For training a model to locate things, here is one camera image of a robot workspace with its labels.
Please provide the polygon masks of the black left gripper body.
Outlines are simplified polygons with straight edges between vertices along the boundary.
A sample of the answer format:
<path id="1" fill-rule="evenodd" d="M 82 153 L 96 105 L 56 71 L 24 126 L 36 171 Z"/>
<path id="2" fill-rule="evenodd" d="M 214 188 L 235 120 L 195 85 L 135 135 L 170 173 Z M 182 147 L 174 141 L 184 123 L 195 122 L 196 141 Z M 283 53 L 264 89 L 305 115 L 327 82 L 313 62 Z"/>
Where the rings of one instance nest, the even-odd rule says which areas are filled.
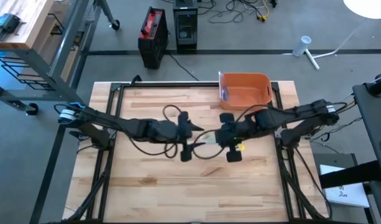
<path id="1" fill-rule="evenodd" d="M 192 159 L 191 146 L 188 144 L 188 139 L 192 137 L 192 130 L 188 113 L 186 111 L 182 111 L 178 116 L 178 137 L 179 142 L 183 146 L 180 153 L 180 159 L 182 162 L 188 162 Z"/>

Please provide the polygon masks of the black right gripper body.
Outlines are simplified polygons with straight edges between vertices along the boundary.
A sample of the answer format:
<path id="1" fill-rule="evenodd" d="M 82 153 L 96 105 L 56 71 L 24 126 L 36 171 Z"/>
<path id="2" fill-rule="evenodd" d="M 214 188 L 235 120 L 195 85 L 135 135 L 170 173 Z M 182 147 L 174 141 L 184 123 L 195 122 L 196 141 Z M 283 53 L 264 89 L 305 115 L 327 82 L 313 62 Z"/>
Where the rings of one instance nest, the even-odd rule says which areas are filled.
<path id="1" fill-rule="evenodd" d="M 219 120 L 222 123 L 220 129 L 214 132 L 216 143 L 221 149 L 229 148 L 226 153 L 228 162 L 239 162 L 242 160 L 241 151 L 237 150 L 237 145 L 242 142 L 236 135 L 236 122 L 232 113 L 221 113 Z"/>

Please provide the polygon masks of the clear plastic zip bag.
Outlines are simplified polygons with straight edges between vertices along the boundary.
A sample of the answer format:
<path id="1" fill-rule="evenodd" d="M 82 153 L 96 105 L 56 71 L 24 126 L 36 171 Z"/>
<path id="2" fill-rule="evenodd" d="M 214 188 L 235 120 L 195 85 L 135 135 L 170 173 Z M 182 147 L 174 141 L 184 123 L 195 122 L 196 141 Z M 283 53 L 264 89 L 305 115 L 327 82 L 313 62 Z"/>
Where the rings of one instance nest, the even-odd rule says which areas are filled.
<path id="1" fill-rule="evenodd" d="M 219 97 L 221 100 L 228 102 L 229 100 L 229 87 L 227 84 L 226 75 L 224 72 L 218 72 L 219 78 Z"/>
<path id="2" fill-rule="evenodd" d="M 216 136 L 214 133 L 200 134 L 194 142 L 205 142 L 206 144 L 216 144 Z"/>

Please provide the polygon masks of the orange plastic tub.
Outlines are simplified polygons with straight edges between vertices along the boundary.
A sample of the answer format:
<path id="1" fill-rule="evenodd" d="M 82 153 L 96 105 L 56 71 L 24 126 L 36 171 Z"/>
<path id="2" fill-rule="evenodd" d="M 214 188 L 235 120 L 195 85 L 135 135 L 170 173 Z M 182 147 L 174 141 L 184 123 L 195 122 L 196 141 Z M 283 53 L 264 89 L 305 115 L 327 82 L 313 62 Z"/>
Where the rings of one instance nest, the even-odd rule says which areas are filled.
<path id="1" fill-rule="evenodd" d="M 243 110 L 252 105 L 266 105 L 272 101 L 272 85 L 263 73 L 224 72 L 229 87 L 229 100 L 220 98 L 224 110 Z"/>

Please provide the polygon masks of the red and black power box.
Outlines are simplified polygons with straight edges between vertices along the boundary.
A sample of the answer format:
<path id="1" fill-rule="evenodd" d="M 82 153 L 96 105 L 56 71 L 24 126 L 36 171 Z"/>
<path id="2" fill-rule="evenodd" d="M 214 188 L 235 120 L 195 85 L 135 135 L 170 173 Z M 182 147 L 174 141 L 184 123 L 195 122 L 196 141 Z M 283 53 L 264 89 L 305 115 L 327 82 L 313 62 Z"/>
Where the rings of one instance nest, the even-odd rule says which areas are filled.
<path id="1" fill-rule="evenodd" d="M 144 67 L 158 69 L 169 43 L 164 9 L 149 7 L 138 38 Z"/>

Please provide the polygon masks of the black computer tower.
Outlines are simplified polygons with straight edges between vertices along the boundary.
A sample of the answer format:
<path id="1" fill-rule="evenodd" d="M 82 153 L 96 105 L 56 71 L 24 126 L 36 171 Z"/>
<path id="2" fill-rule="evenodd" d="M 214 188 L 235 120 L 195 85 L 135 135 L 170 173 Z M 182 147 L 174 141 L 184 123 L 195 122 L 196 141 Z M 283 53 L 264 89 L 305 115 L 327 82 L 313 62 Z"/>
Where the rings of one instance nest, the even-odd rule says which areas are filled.
<path id="1" fill-rule="evenodd" d="M 196 49 L 198 37 L 197 0 L 173 0 L 173 20 L 177 49 Z"/>

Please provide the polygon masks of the grey box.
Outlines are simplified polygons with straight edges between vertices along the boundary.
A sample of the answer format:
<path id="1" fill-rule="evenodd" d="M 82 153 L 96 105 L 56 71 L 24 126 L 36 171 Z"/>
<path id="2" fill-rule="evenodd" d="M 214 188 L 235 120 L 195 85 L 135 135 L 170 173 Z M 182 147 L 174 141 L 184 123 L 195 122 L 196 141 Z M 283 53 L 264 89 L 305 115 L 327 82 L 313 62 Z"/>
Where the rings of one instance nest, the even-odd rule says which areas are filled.
<path id="1" fill-rule="evenodd" d="M 350 168 L 358 165 L 354 154 L 314 154 L 318 174 L 321 175 L 320 165 L 334 166 L 340 168 Z"/>

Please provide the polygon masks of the white cylinder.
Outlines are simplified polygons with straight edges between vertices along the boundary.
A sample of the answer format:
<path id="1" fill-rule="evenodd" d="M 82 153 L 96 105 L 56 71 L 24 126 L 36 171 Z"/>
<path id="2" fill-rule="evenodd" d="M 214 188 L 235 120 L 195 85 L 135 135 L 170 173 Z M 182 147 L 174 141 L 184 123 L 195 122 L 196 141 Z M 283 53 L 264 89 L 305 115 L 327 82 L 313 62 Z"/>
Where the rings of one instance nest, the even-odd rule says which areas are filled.
<path id="1" fill-rule="evenodd" d="M 295 48 L 292 51 L 292 55 L 296 57 L 301 57 L 306 50 L 308 49 L 308 46 L 311 43 L 311 37 L 307 35 L 303 35 L 299 42 L 296 44 Z"/>

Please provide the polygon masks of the white paper box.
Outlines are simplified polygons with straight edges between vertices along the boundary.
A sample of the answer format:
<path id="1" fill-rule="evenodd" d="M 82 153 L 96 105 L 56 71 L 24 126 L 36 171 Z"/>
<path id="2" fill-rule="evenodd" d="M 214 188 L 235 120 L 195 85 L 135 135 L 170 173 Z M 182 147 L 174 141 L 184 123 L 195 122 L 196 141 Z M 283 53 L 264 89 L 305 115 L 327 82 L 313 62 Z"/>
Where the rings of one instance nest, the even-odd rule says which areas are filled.
<path id="1" fill-rule="evenodd" d="M 362 183 L 325 188 L 325 196 L 331 203 L 369 208 L 369 201 Z"/>

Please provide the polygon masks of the black rig base bar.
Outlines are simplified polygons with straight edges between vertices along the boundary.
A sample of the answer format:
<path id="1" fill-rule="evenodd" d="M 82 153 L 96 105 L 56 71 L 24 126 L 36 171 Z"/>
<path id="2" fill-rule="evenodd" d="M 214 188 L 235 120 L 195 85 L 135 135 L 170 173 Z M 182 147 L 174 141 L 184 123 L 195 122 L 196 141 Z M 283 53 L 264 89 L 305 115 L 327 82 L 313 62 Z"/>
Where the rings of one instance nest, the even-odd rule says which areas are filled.
<path id="1" fill-rule="evenodd" d="M 39 224 L 40 217 L 42 215 L 42 211 L 44 209 L 45 201 L 46 201 L 47 194 L 48 194 L 50 184 L 52 181 L 55 166 L 57 163 L 57 159 L 60 153 L 60 148 L 62 146 L 65 131 L 66 131 L 66 127 L 60 124 L 57 129 L 57 134 L 55 136 L 53 147 L 52 147 L 50 157 L 47 163 L 47 167 L 44 173 L 44 177 L 42 179 L 42 183 L 37 195 L 37 199 L 35 201 L 34 209 L 32 211 L 29 224 Z"/>

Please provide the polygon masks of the black side desk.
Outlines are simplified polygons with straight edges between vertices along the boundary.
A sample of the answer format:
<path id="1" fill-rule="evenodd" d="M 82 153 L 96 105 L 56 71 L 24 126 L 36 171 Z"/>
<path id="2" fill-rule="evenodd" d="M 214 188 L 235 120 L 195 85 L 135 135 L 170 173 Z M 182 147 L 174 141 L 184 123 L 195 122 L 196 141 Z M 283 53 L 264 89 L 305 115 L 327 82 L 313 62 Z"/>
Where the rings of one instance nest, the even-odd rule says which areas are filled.
<path id="1" fill-rule="evenodd" d="M 370 180 L 370 188 L 381 217 L 381 87 L 365 83 L 352 90 L 376 156 L 375 168 L 369 173 L 378 176 Z"/>

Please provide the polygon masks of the black cylinder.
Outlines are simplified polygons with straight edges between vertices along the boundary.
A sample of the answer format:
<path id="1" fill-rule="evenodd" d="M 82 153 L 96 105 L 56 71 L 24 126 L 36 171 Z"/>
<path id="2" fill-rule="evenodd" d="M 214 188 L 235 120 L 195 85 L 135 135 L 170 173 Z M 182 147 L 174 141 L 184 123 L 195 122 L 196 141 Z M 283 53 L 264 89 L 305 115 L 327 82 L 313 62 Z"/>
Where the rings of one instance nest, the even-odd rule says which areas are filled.
<path id="1" fill-rule="evenodd" d="M 381 97 L 381 74 L 375 77 L 372 82 L 365 83 L 368 93 L 375 97 Z"/>

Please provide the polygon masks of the white round-top stand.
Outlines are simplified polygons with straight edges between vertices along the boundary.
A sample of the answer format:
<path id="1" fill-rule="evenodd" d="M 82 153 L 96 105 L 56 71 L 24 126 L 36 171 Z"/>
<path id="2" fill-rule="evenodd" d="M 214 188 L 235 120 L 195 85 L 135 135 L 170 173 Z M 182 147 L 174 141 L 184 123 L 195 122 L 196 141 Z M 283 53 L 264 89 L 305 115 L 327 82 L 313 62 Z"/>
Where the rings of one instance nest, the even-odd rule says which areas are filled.
<path id="1" fill-rule="evenodd" d="M 309 58 L 311 64 L 316 70 L 320 67 L 316 61 L 318 58 L 328 57 L 337 54 L 337 52 L 352 38 L 352 36 L 364 25 L 367 19 L 381 19 L 381 0 L 342 0 L 345 6 L 358 16 L 363 17 L 363 20 L 357 25 L 352 32 L 337 46 L 336 49 L 319 55 L 312 55 L 308 49 L 305 49 L 305 54 Z"/>

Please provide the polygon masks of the black table edge rail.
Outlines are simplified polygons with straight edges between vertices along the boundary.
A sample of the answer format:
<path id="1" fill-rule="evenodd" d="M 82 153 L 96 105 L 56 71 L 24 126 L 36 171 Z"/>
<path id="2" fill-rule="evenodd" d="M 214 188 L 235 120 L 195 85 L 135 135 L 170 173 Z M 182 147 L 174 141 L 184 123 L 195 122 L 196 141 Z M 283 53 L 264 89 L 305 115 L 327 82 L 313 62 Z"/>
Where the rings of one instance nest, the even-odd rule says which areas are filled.
<path id="1" fill-rule="evenodd" d="M 183 82 L 111 82 L 110 91 L 118 90 L 120 87 L 218 87 L 218 81 L 183 81 Z"/>
<path id="2" fill-rule="evenodd" d="M 60 221 L 52 224 L 328 224 L 324 220 L 306 220 L 294 218 L 289 221 L 282 222 L 140 222 L 140 223 L 124 223 L 124 222 L 103 222 L 101 220 L 72 220 Z"/>

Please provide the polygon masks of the black table side rail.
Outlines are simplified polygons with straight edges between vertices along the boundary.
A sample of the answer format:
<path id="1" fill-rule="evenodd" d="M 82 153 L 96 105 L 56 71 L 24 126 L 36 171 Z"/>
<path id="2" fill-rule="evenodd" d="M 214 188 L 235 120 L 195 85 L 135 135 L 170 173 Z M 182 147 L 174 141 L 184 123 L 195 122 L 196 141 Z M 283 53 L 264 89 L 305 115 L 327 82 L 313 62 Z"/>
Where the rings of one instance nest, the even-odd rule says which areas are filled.
<path id="1" fill-rule="evenodd" d="M 301 191 L 294 159 L 295 150 L 290 146 L 285 146 L 284 141 L 281 138 L 281 132 L 286 127 L 286 124 L 279 126 L 279 128 L 273 132 L 273 137 L 288 223 L 305 224 L 307 222 L 311 222 L 312 219 L 328 221 L 328 218 L 320 214 L 307 199 L 306 195 Z M 295 202 L 299 217 L 294 216 L 290 190 L 292 190 L 295 194 Z"/>
<path id="2" fill-rule="evenodd" d="M 108 141 L 98 149 L 91 190 L 83 202 L 85 220 L 96 224 L 103 224 L 117 138 L 117 131 L 109 133 L 107 127 L 103 131 L 108 133 Z"/>

